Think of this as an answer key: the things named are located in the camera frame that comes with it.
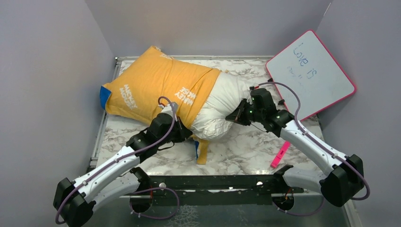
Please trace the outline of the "yellow Mickey Mouse pillowcase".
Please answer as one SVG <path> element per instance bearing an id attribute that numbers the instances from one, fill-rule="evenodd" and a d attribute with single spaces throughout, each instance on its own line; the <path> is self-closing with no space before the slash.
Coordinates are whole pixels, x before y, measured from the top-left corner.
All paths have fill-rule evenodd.
<path id="1" fill-rule="evenodd" d="M 159 98 L 178 104 L 184 126 L 195 131 L 200 116 L 221 71 L 175 60 L 155 46 L 149 47 L 120 76 L 101 86 L 101 107 L 108 114 L 150 124 L 161 112 Z"/>

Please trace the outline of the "white pillow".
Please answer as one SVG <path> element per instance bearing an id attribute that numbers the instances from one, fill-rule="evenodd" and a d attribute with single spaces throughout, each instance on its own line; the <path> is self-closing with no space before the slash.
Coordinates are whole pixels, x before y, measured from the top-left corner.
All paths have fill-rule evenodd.
<path id="1" fill-rule="evenodd" d="M 191 125 L 193 134 L 203 140 L 218 140 L 227 135 L 233 123 L 226 120 L 250 96 L 253 82 L 228 73 L 220 73 L 203 107 Z"/>

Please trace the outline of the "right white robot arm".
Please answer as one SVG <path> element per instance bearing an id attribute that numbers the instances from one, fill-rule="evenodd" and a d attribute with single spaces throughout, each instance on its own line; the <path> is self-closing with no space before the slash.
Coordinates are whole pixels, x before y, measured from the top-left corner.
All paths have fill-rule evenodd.
<path id="1" fill-rule="evenodd" d="M 287 110 L 278 110 L 269 91 L 253 89 L 251 100 L 243 99 L 226 120 L 249 126 L 253 122 L 262 124 L 266 132 L 288 141 L 303 152 L 318 167 L 319 171 L 307 171 L 285 166 L 275 173 L 273 187 L 285 192 L 290 187 L 300 187 L 320 193 L 329 203 L 341 207 L 355 195 L 370 188 L 364 178 L 363 161 L 357 155 L 347 156 L 310 133 L 300 121 Z"/>

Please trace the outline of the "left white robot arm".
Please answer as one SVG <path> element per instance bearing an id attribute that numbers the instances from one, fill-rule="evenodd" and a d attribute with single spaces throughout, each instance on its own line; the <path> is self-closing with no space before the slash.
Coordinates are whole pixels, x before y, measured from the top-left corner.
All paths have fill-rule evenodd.
<path id="1" fill-rule="evenodd" d="M 110 200 L 129 193 L 151 193 L 154 188 L 150 177 L 139 164 L 160 151 L 161 146 L 184 142 L 191 136 L 179 117 L 158 114 L 99 167 L 74 180 L 64 178 L 58 182 L 53 200 L 56 224 L 81 227 Z"/>

